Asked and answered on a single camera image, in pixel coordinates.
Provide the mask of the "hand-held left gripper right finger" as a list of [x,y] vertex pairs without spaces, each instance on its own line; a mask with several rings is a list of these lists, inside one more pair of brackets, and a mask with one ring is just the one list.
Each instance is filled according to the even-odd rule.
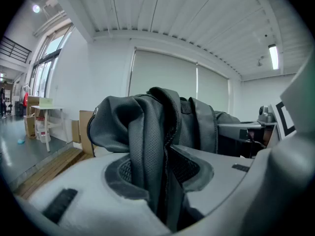
[[169,163],[184,193],[184,210],[205,217],[239,185],[253,159],[171,145]]

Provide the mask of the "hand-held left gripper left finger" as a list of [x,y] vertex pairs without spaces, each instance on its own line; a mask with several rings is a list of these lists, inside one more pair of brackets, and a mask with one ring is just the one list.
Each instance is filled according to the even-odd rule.
[[[109,165],[126,153],[110,153],[76,163],[49,181],[28,200],[16,197],[27,218],[48,236],[166,236],[171,231],[144,199],[118,195],[105,180]],[[63,189],[77,191],[58,223],[44,210]]]

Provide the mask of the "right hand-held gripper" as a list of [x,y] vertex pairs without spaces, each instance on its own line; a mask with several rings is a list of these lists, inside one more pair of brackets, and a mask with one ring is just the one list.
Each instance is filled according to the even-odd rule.
[[279,141],[296,132],[291,116],[282,101],[261,106],[257,121],[218,124],[218,132],[219,135],[234,140],[253,140],[254,132],[267,126],[276,129]]

